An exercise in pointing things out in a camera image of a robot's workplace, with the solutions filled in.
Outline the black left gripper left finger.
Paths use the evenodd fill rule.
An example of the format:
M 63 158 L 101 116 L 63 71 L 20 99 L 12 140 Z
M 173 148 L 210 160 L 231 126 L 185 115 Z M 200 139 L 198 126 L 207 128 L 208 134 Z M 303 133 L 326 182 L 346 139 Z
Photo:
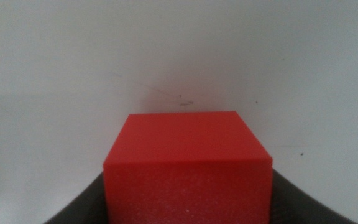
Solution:
M 108 224 L 103 173 L 45 224 Z

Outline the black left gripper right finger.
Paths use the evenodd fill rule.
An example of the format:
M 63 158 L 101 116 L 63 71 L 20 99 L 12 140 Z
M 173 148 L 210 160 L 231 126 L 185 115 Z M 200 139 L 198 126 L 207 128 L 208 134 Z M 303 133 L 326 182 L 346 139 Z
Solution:
M 273 172 L 271 224 L 356 224 Z

